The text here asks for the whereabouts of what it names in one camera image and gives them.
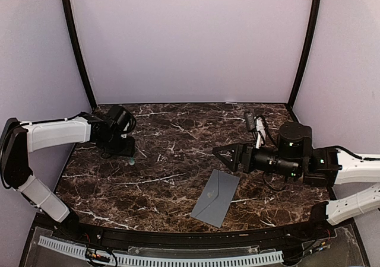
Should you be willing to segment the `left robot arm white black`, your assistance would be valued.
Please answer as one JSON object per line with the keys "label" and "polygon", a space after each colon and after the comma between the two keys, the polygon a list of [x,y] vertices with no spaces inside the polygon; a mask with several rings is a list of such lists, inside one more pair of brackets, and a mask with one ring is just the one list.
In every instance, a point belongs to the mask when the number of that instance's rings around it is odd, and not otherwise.
{"label": "left robot arm white black", "polygon": [[61,224],[60,230],[71,241],[84,235],[76,213],[59,199],[29,166],[35,151],[66,144],[91,142],[109,156],[126,157],[134,164],[136,118],[120,105],[101,116],[81,112],[73,117],[35,122],[7,120],[1,135],[1,183],[31,201],[38,209]]}

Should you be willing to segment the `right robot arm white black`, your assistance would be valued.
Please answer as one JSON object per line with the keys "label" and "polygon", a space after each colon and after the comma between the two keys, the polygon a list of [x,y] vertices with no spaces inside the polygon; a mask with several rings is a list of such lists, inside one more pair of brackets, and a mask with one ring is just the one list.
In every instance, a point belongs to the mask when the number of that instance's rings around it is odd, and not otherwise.
{"label": "right robot arm white black", "polygon": [[286,178],[301,179],[304,185],[333,187],[347,183],[371,183],[371,187],[312,207],[303,235],[315,240],[329,225],[379,209],[379,155],[355,154],[341,146],[313,148],[312,129],[297,122],[280,126],[277,148],[238,142],[213,148],[213,154],[230,170],[244,173],[259,170]]}

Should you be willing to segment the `grey paper envelope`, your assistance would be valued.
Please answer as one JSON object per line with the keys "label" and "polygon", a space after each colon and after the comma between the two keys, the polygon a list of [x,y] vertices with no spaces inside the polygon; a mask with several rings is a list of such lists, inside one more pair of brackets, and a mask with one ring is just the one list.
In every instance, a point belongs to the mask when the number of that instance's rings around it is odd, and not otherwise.
{"label": "grey paper envelope", "polygon": [[214,169],[191,212],[191,217],[220,228],[239,181],[237,176]]}

